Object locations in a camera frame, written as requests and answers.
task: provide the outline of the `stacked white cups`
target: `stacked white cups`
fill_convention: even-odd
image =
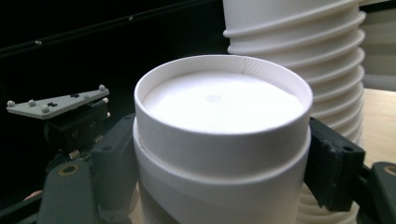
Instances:
[[[277,63],[302,77],[314,93],[312,117],[361,146],[365,33],[359,26],[366,15],[359,2],[224,0],[223,35],[230,54]],[[315,200],[304,186],[296,223],[356,223],[356,204],[335,220],[307,197]]]
[[[257,58],[194,56],[149,71],[134,101],[145,223],[294,221],[311,140],[302,78]]]

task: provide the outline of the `bolt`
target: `bolt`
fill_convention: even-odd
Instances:
[[[106,90],[106,87],[104,85],[99,86],[99,91],[105,91],[105,90]]]
[[[47,105],[43,105],[43,107],[41,107],[41,112],[43,113],[49,113],[50,112],[50,108]]]
[[[79,130],[74,130],[72,132],[72,137],[77,138],[79,136]]]
[[[94,139],[94,143],[97,144],[98,142],[102,141],[103,136],[100,134]]]
[[[13,102],[13,101],[8,101],[8,102],[7,102],[7,105],[8,105],[9,107],[15,106],[15,102]]]
[[[78,165],[68,165],[63,167],[61,170],[58,171],[58,175],[72,175],[78,171]]]
[[[75,159],[77,159],[79,156],[80,156],[80,154],[79,154],[79,151],[78,151],[77,149],[69,153],[69,158],[70,158],[71,160],[75,160]]]
[[[35,101],[34,100],[30,100],[29,101],[29,106],[35,106]]]

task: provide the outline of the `beige table surface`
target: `beige table surface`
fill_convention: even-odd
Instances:
[[[366,151],[365,165],[376,161],[396,163],[396,91],[364,90],[362,148]],[[130,215],[134,224],[143,224],[142,207],[135,199]]]

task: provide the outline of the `cylindrical container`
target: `cylindrical container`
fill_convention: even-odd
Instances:
[[[276,50],[271,52],[239,52],[230,51],[231,54],[246,55],[255,58],[264,59],[273,63],[278,63],[289,69],[298,66],[313,65],[331,59],[341,57],[354,49],[363,41],[365,33],[362,30],[352,30],[336,38],[333,36],[324,41],[307,42],[306,45],[295,45],[290,48]]]
[[[259,32],[255,35],[230,36],[228,51],[232,54],[268,53],[305,47],[329,39],[338,38],[356,29],[365,18],[365,13],[352,6],[351,12],[340,11],[330,18],[313,18],[306,24],[294,25],[284,29]]]
[[[358,0],[223,0],[225,35],[232,37],[261,32],[268,27],[295,25],[332,14]]]
[[[290,69],[312,86],[319,83],[327,83],[331,79],[351,72],[361,64],[363,59],[363,49],[356,48],[350,52],[321,63],[302,66],[296,65]]]
[[[150,223],[293,223],[313,95],[278,64],[236,55],[175,60],[134,90],[134,144]]]

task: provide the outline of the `black background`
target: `black background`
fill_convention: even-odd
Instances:
[[[229,40],[222,35],[221,1],[201,1],[88,35],[43,41],[40,47],[23,44],[32,47],[37,39],[181,2],[197,1],[2,1],[0,210],[41,189],[45,167],[55,155],[44,138],[45,121],[8,113],[8,100],[24,103],[94,91],[103,84],[110,91],[106,127],[111,128],[134,112],[134,85],[147,71],[177,58],[226,54]]]

